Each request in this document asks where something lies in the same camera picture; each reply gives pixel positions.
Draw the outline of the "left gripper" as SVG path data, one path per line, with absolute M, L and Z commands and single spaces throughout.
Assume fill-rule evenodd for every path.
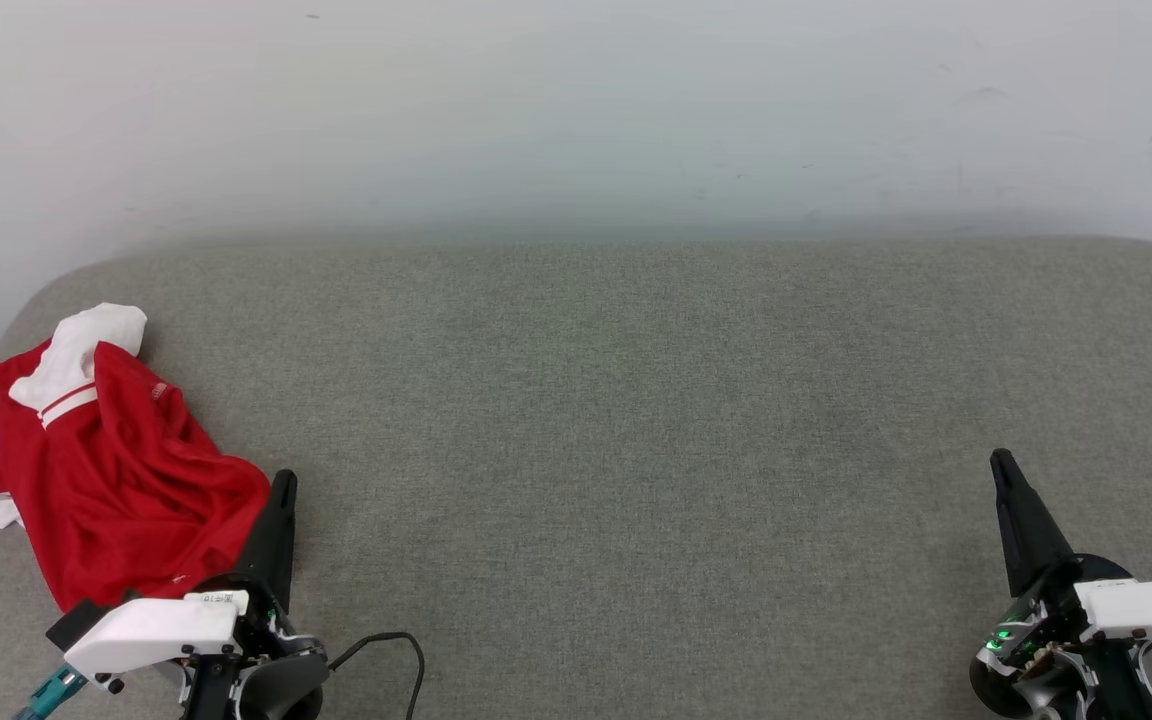
M 297 632 L 291 609 L 294 507 L 298 478 L 280 469 L 256 516 L 234 571 L 206 579 L 194 592 L 247 591 L 238 619 L 241 651 L 180 662 L 180 720 L 317 720 L 329 679 L 326 647 Z

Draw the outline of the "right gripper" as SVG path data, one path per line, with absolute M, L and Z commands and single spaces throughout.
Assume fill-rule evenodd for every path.
M 1011 606 L 969 665 L 975 697 L 1009 720 L 1152 720 L 1149 632 L 1111 637 L 1084 602 L 1137 579 L 1075 553 L 1007 448 L 990 456 Z

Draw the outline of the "red shirt with white trim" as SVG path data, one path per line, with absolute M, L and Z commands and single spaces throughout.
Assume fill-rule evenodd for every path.
M 236 564 L 268 501 L 142 363 L 146 325 L 100 304 L 0 361 L 0 528 L 26 530 L 60 611 L 182 597 Z

